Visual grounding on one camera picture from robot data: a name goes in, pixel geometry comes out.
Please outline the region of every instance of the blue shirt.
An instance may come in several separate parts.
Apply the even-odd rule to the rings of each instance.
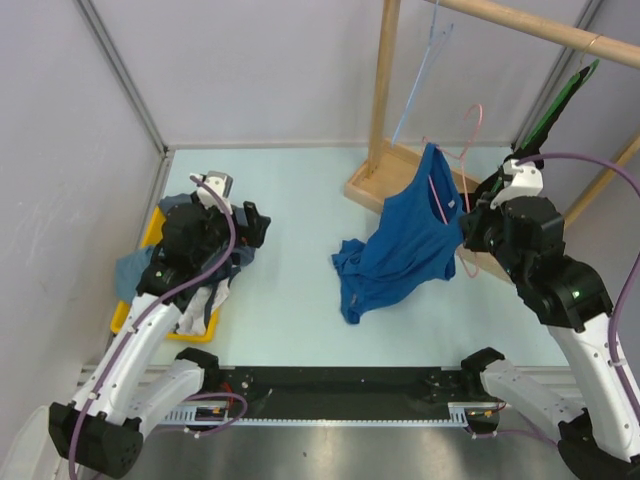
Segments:
[[[448,225],[429,186],[433,180]],[[394,305],[418,285],[455,275],[454,253],[462,243],[462,202],[444,155],[428,144],[413,181],[384,202],[378,230],[364,244],[342,243],[332,255],[341,281],[341,311],[351,324],[369,310]]]

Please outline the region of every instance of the yellow basket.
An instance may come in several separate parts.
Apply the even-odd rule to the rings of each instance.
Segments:
[[[149,223],[149,227],[144,234],[144,238],[140,243],[140,247],[146,247],[148,245],[156,245],[160,240],[162,240],[162,225],[164,224],[165,218],[162,211],[156,207],[153,211],[153,216],[151,217],[151,222]],[[111,318],[111,331],[113,333],[118,333],[124,325],[124,322],[127,320],[127,316],[129,315],[129,310],[131,309],[130,305],[127,305],[124,302],[119,302],[116,307],[116,311]],[[193,343],[207,343],[213,340],[213,335],[216,331],[216,326],[218,325],[218,309],[214,310],[211,314],[211,319],[209,320],[209,326],[207,327],[207,331],[201,337],[193,336],[193,335],[178,335],[177,333],[169,333],[167,334],[167,338],[172,340],[182,340],[185,342],[193,342]]]

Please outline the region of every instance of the pink clothes hanger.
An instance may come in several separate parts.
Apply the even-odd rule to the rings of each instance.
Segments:
[[[474,129],[473,134],[471,135],[469,140],[467,140],[467,142],[465,143],[464,148],[462,149],[462,153],[460,155],[454,155],[451,152],[448,152],[445,149],[441,148],[439,145],[436,145],[436,148],[440,150],[442,153],[449,155],[450,157],[460,161],[460,171],[462,172],[462,189],[464,191],[464,200],[467,207],[467,212],[471,211],[471,207],[469,202],[469,190],[467,188],[467,178],[465,175],[464,166],[466,163],[467,151],[469,150],[469,147],[471,147],[471,145],[473,145],[473,143],[476,141],[476,138],[478,137],[478,133],[480,132],[480,127],[482,126],[482,120],[483,120],[483,109],[482,109],[482,105],[480,105],[479,103],[472,105],[469,108],[469,110],[467,110],[467,113],[465,114],[464,119],[467,120],[469,118],[469,115],[474,109],[478,110],[478,121],[476,122],[476,128]],[[423,144],[428,143],[429,138],[423,137],[422,142]],[[445,225],[447,225],[448,224],[447,217],[444,214],[444,209],[442,208],[442,204],[440,203],[440,198],[438,197],[438,193],[436,192],[436,188],[433,184],[433,180],[431,179],[431,176],[429,176],[429,186],[431,187],[433,197],[436,199],[436,204],[438,205],[438,210],[440,211],[440,216],[442,217],[442,221],[444,222]],[[471,272],[469,270],[469,267],[467,266],[467,262],[464,261],[464,259],[462,258],[459,252],[458,252],[458,257],[460,258],[460,261],[462,262],[462,266],[464,267],[465,272],[467,272],[467,275],[470,278],[477,277],[478,273],[480,273],[480,268],[478,267],[478,256],[476,255],[476,253],[474,252],[473,254],[474,265],[476,267],[474,272]]]

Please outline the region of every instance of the wooden clothes rack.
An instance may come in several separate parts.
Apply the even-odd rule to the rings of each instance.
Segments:
[[[440,6],[640,69],[640,47],[635,45],[564,25],[538,15],[498,5],[488,0],[440,0]],[[421,159],[419,152],[400,144],[392,146],[391,142],[384,138],[384,124],[399,14],[400,0],[384,0],[369,136],[369,153],[364,164],[355,172],[345,186],[345,195],[348,198],[376,212],[382,211],[384,200],[387,197],[400,193],[411,182]],[[636,146],[640,146],[638,139],[629,145],[617,161],[626,163],[637,152]],[[452,167],[451,173],[456,186],[461,189],[462,172]],[[601,175],[594,184],[587,188],[578,202],[569,210],[567,217],[570,221],[575,220],[577,215],[584,210],[586,205],[593,200],[595,195],[604,188],[611,178],[612,175]],[[473,178],[468,174],[466,175],[466,181],[470,192],[474,191],[480,183],[479,179]],[[473,258],[471,252],[465,249],[460,250],[463,258],[467,260]],[[502,268],[489,254],[478,255],[478,266],[497,277],[509,280]]]

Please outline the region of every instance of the pile of clothes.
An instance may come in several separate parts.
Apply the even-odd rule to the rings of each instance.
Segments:
[[[224,199],[239,223],[243,223],[245,212],[242,208],[231,205]],[[192,202],[189,194],[180,194],[163,198],[158,207],[166,216],[167,212],[176,205]],[[115,287],[120,300],[131,305],[136,297],[136,287],[142,273],[151,263],[154,246],[143,247],[116,261]],[[206,271],[218,261],[222,252],[213,257],[202,270]],[[211,314],[229,297],[230,285],[233,278],[240,273],[242,267],[249,265],[255,256],[255,248],[237,245],[226,262],[211,276],[204,280],[189,305],[180,317],[174,333],[179,335],[203,336],[209,326]]]

